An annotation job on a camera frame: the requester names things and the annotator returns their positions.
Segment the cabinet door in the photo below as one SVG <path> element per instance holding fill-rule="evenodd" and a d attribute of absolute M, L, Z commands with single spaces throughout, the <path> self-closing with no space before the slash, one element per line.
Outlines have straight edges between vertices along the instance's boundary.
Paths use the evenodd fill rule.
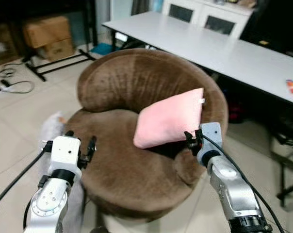
<path fill-rule="evenodd" d="M 197 24 L 202 4 L 189 0 L 165 0 L 162 13 L 192 24 Z"/>
<path fill-rule="evenodd" d="M 198 24 L 200 27 L 239 38 L 247 20 L 247 16 L 204 5 Z"/>

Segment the chair backrest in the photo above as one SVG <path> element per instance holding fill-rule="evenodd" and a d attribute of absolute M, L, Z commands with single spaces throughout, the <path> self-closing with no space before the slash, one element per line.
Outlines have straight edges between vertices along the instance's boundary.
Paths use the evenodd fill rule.
<path fill-rule="evenodd" d="M 170 96 L 204 88 L 202 123 L 217 121 L 227 130 L 228 107 L 221 90 L 192 63 L 159 50 L 132 49 L 111 53 L 92 63 L 80 76 L 78 97 L 84 109 L 143 108 Z"/>

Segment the cardboard box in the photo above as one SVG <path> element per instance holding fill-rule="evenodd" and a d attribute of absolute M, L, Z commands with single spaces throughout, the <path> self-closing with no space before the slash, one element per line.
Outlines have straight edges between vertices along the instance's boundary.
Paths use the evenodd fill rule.
<path fill-rule="evenodd" d="M 51 62 L 74 54 L 71 38 L 45 45 L 42 49 L 43 56 Z"/>
<path fill-rule="evenodd" d="M 18 59 L 18 53 L 6 24 L 0 24 L 0 65 Z"/>
<path fill-rule="evenodd" d="M 64 16 L 28 22 L 24 28 L 28 46 L 38 48 L 71 37 L 68 19 Z"/>

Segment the tiled floor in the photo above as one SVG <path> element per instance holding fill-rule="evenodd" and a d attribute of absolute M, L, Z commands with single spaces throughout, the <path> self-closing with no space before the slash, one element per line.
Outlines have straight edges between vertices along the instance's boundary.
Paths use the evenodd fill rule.
<path fill-rule="evenodd" d="M 42 122 L 51 114 L 61 110 L 66 118 L 80 109 L 76 98 L 76 81 L 80 73 L 91 62 L 84 62 L 47 75 L 48 82 L 41 82 L 24 66 L 18 66 L 11 82 L 30 80 L 35 82 L 35 90 L 29 94 L 0 94 L 0 192 L 35 157 L 37 137 Z M 236 160 L 254 186 L 262 193 L 278 215 L 283 228 L 293 233 L 293 212 L 286 212 L 275 197 L 279 187 L 279 167 L 277 163 L 257 150 L 255 138 L 251 144 L 236 137 L 236 126 L 230 127 L 225 141 L 226 150 Z M 36 166 L 16 184 L 0 203 L 0 233 L 22 232 L 24 208 L 36 190 L 39 175 Z M 293 173 L 288 177 L 293 183 Z M 83 233 L 92 230 L 95 224 L 96 207 L 90 201 L 86 205 Z M 265 212 L 272 224 L 270 214 Z M 151 223 L 138 223 L 111 216 L 105 217 L 112 233 L 224 233 L 229 232 L 222 207 L 216 192 L 205 175 L 193 194 L 177 209 Z"/>

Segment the teal object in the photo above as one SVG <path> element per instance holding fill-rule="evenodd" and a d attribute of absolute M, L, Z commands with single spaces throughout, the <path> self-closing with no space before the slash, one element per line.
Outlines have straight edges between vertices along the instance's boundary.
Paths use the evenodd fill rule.
<path fill-rule="evenodd" d="M 91 52 L 98 53 L 100 55 L 107 55 L 112 52 L 112 45 L 106 43 L 100 43 L 96 47 L 94 47 Z"/>

